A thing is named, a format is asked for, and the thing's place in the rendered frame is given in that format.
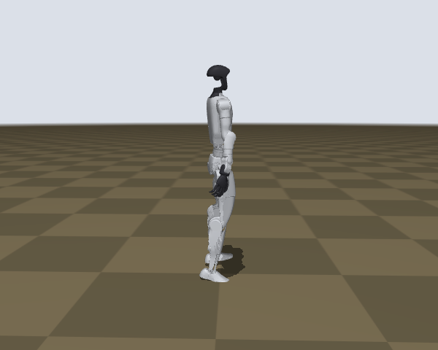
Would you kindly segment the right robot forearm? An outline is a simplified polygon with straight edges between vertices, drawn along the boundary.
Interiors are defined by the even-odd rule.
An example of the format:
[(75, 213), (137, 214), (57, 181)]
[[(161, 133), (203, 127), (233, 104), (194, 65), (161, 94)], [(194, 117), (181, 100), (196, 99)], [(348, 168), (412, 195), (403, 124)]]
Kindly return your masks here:
[(234, 149), (235, 139), (236, 139), (235, 134), (232, 132), (228, 132), (226, 134), (224, 144), (222, 146), (223, 158), (221, 165), (223, 164), (225, 165), (224, 172), (227, 174), (231, 171), (231, 165), (233, 163), (233, 149)]

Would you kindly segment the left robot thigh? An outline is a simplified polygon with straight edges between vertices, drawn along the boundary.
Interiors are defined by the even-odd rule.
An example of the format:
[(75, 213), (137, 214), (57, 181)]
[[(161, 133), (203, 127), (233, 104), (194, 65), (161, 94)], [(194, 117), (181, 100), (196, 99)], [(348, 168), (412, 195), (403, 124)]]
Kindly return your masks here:
[[(208, 168), (209, 174), (212, 175), (213, 173), (209, 170), (209, 165), (208, 165), (208, 163), (207, 163), (207, 168)], [(213, 189), (214, 189), (215, 185), (216, 185), (216, 183), (215, 183), (215, 177), (213, 177), (213, 181), (212, 181), (212, 187), (213, 187)], [(216, 195), (217, 195), (217, 194), (216, 194)], [(219, 207), (218, 207), (218, 197), (215, 197), (215, 200), (216, 200), (216, 203), (213, 204), (213, 205), (211, 205), (211, 206), (208, 208), (208, 210), (207, 210), (207, 215), (208, 215), (208, 217), (210, 217), (211, 219), (212, 219), (213, 217), (220, 216), (220, 210), (219, 210)]]

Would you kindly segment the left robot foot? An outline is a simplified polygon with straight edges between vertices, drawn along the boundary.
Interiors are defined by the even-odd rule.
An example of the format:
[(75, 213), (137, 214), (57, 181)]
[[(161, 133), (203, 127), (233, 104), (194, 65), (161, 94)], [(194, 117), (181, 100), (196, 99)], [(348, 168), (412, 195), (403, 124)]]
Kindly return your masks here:
[[(231, 259), (232, 257), (233, 257), (232, 253), (222, 253), (221, 252), (218, 261), (228, 260), (228, 259)], [(210, 254), (206, 255), (205, 263), (210, 263)]]

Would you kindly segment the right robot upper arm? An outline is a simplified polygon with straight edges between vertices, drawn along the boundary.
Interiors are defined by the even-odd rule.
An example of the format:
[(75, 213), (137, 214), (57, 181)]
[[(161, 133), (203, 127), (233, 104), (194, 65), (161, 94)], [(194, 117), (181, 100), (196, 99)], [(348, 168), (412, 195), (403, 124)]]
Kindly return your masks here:
[(231, 102), (227, 99), (218, 99), (216, 103), (216, 109), (219, 114), (221, 136), (222, 140), (224, 141), (226, 134), (231, 132), (229, 130), (231, 126)]

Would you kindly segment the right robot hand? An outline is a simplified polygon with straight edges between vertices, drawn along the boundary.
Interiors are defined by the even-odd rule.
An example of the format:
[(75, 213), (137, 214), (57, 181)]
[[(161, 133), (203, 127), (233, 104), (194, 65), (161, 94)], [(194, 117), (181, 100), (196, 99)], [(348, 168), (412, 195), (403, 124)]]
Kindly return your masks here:
[(214, 189), (212, 191), (209, 191), (209, 193), (212, 193), (211, 195), (214, 195), (214, 197), (222, 196), (227, 191), (227, 189), (228, 189), (228, 179), (227, 179), (227, 176), (229, 176), (230, 172), (227, 174), (227, 173), (224, 172), (224, 169), (225, 169), (225, 165), (223, 164), (220, 167), (220, 172), (219, 172), (220, 177), (218, 178)]

